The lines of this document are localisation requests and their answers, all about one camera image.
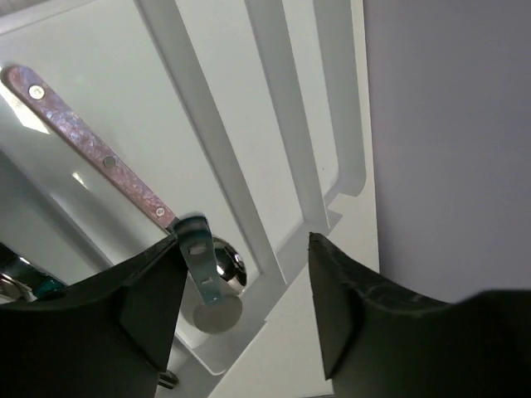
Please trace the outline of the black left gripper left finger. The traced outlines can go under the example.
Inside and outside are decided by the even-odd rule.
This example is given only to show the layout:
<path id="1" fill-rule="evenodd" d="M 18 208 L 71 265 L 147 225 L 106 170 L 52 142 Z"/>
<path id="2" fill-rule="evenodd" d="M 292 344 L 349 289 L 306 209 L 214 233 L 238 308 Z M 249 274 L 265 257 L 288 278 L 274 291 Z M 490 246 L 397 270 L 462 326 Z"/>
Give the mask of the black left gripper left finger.
<path id="1" fill-rule="evenodd" d="M 168 369 L 186 267 L 175 237 L 76 284 L 1 307 L 4 397 L 152 397 Z"/>

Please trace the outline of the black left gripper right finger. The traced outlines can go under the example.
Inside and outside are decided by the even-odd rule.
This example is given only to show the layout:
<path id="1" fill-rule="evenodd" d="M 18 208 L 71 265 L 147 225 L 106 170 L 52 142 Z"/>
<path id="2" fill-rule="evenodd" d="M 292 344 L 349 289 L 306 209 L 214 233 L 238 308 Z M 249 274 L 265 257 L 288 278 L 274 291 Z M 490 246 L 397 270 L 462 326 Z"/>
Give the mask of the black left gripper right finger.
<path id="1" fill-rule="evenodd" d="M 530 293 L 418 294 L 309 235 L 324 376 L 337 397 L 527 397 Z"/>

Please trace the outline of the green handled spoon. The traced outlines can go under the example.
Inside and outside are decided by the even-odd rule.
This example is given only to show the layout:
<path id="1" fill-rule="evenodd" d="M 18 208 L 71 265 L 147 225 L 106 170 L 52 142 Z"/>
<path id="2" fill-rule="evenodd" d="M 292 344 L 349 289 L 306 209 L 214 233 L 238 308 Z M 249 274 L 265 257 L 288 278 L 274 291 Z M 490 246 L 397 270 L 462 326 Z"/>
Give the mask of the green handled spoon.
<path id="1" fill-rule="evenodd" d="M 191 312 L 192 325 L 206 334 L 229 331 L 243 313 L 245 262 L 231 244 L 213 235 L 203 214 L 177 221 L 173 231 L 200 298 Z"/>

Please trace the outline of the green handled fork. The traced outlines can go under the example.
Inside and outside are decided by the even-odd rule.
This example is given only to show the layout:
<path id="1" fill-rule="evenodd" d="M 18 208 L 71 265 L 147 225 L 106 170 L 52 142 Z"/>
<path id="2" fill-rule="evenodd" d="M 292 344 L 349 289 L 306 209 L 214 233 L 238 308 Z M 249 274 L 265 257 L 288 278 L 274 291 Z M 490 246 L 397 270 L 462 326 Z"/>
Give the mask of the green handled fork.
<path id="1" fill-rule="evenodd" d="M 1 304 L 31 302 L 65 288 L 65 284 L 47 271 L 1 244 Z"/>

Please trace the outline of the pink handled spoon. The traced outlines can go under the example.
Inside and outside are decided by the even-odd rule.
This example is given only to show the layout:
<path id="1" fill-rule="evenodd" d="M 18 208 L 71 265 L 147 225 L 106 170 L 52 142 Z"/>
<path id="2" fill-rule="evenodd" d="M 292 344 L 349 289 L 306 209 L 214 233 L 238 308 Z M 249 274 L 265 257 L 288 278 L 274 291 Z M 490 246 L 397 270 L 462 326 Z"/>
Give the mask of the pink handled spoon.
<path id="1" fill-rule="evenodd" d="M 2 82 L 159 229 L 177 229 L 181 219 L 33 69 L 8 66 L 2 70 Z"/>

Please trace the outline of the white cutlery tray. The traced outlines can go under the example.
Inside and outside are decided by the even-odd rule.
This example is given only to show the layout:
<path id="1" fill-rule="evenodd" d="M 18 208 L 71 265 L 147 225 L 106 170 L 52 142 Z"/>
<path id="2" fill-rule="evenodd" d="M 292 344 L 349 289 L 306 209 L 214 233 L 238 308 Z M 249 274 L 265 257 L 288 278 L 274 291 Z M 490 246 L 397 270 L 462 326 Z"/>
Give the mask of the white cutlery tray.
<path id="1" fill-rule="evenodd" d="M 4 1 L 1 69 L 34 70 L 175 214 L 246 263 L 243 314 L 211 335 L 183 293 L 157 397 L 330 391 L 308 235 L 378 268 L 360 1 Z"/>

